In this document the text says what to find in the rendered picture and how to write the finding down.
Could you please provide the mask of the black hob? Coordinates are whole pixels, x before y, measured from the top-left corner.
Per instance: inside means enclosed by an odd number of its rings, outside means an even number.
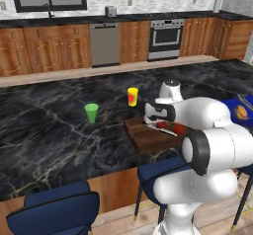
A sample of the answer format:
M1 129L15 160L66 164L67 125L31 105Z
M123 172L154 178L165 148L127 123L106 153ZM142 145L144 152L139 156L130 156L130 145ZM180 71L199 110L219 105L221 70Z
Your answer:
M182 19L183 17L175 13L150 13L144 14L150 20L175 20Z

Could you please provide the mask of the brown wooden tray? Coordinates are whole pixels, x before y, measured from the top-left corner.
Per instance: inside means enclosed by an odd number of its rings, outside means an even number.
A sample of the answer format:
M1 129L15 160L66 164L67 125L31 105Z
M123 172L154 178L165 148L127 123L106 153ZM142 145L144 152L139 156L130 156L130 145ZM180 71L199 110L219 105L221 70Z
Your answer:
M172 122L167 124L165 128L176 133L176 136L174 136L162 132L161 128L153 129L146 126L143 123L142 117L126 119L124 121L124 128L138 155L161 151L167 148L178 149L183 138L190 131L188 127Z

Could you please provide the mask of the green cup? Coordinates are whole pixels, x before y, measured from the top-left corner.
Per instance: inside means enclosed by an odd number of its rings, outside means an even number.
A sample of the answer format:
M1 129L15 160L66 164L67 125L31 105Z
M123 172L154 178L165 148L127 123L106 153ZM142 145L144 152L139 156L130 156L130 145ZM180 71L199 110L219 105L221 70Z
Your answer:
M91 123L94 123L97 118L97 112L98 112L99 106L97 104L87 104L84 107L84 109L85 109L86 115L88 117L88 120Z

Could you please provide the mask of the wooden base cupboards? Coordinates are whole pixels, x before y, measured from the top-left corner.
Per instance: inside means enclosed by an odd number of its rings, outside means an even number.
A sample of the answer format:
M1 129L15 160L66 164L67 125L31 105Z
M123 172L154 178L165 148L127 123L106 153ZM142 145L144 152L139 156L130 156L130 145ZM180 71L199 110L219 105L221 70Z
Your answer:
M0 29L0 77L90 67L87 25Z
M120 23L120 64L147 60L149 33L149 21Z
M253 31L253 20L189 18L184 22L180 55L210 55L243 59Z

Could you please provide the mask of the blue tray with print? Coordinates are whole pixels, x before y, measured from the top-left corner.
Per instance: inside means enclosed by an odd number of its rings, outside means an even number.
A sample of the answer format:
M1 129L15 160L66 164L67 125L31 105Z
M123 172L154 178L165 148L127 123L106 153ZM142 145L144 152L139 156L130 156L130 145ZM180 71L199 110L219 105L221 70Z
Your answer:
M253 128L253 95L223 100L230 110L231 120L242 126Z

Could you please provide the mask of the dark sink tap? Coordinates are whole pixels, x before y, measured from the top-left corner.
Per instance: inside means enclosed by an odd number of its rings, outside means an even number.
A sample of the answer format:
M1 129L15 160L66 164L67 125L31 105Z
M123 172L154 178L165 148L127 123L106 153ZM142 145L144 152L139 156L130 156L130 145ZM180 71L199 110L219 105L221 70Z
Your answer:
M48 3L45 3L44 6L47 7L48 17L49 17L50 19L52 19L52 18L54 17L54 14L51 13L49 4L48 4Z

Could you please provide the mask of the silver toaster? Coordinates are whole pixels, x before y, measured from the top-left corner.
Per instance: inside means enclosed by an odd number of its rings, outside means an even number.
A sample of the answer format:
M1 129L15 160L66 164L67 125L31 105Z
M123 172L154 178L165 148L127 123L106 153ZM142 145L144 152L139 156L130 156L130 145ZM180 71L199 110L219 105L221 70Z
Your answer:
M114 6L106 6L105 15L107 17L115 17L117 15L117 8Z

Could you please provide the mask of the grey dishwasher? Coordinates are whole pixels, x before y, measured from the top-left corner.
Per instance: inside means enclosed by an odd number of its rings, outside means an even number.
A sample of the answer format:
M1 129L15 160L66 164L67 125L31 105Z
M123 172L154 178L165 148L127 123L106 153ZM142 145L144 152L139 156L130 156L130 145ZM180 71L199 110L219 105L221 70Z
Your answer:
M92 67L120 64L120 31L118 23L89 25Z

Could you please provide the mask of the yellow cup with red print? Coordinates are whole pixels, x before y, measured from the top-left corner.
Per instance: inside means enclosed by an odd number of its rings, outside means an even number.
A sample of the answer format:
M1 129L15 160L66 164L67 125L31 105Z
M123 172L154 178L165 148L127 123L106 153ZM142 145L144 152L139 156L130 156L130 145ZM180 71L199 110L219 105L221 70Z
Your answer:
M130 107L135 107L137 104L138 89L130 87L127 89L127 102Z

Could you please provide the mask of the silver oven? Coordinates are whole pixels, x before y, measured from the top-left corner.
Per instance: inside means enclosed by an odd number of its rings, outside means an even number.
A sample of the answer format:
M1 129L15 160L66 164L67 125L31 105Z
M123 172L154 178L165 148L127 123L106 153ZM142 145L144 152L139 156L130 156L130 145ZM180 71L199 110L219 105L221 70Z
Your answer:
M148 61L178 58L183 28L183 19L152 21L150 23Z

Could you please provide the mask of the blue bar stool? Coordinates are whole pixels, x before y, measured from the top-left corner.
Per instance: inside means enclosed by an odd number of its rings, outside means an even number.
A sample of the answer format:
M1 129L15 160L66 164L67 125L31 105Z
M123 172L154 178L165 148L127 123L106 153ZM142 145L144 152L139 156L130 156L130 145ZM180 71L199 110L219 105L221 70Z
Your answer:
M177 156L152 164L139 166L137 168L137 177L139 183L134 218L137 218L138 215L141 195L146 194L148 199L150 199L153 203L157 204L160 207L158 222L161 222L164 218L167 205L160 203L154 195L153 185L155 180L168 174L189 170L190 168L191 165L187 163L182 156Z
M6 217L13 235L93 235L100 197L87 181L25 197Z
M238 170L238 174L237 174L237 178L240 178L240 175L241 174L245 174L245 175L248 175L249 176L249 179L248 179L248 182L247 182L247 185L246 185L246 188L244 190L244 193L243 193L243 196L242 196L242 199L240 201L240 204L238 206L238 209L237 209L237 212L236 212L236 215L235 215L235 218L233 220L233 224L231 226L231 229L230 229L230 232L233 232L235 230L235 227L237 225L237 222L239 220L239 217L243 211L243 207L246 203L246 200L248 198L248 195L250 193L250 190L253 186L253 164L250 165L250 166L247 166L247 167L243 167L243 168L240 168Z

